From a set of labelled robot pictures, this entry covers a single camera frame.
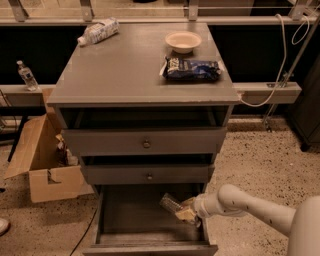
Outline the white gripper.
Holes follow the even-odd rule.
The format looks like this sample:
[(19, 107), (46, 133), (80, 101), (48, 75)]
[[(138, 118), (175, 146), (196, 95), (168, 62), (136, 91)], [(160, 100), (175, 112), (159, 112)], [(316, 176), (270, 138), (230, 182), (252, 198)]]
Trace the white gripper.
[[(194, 211), (188, 206), (193, 203)], [(201, 219), (209, 218), (212, 216), (212, 213), (206, 207), (206, 195), (200, 194), (197, 197), (191, 197), (184, 200), (181, 203), (183, 207), (175, 213), (175, 216), (182, 221), (194, 222), (196, 220), (196, 214)]]

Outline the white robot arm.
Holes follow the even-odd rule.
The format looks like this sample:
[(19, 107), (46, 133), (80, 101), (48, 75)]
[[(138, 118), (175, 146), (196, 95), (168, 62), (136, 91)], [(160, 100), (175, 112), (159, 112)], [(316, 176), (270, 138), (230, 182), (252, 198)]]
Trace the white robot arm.
[(303, 201), (296, 209), (251, 196), (225, 184), (182, 203), (175, 213), (180, 220), (194, 221), (213, 215), (238, 217), (249, 213), (288, 238), (287, 256), (320, 256), (320, 196)]

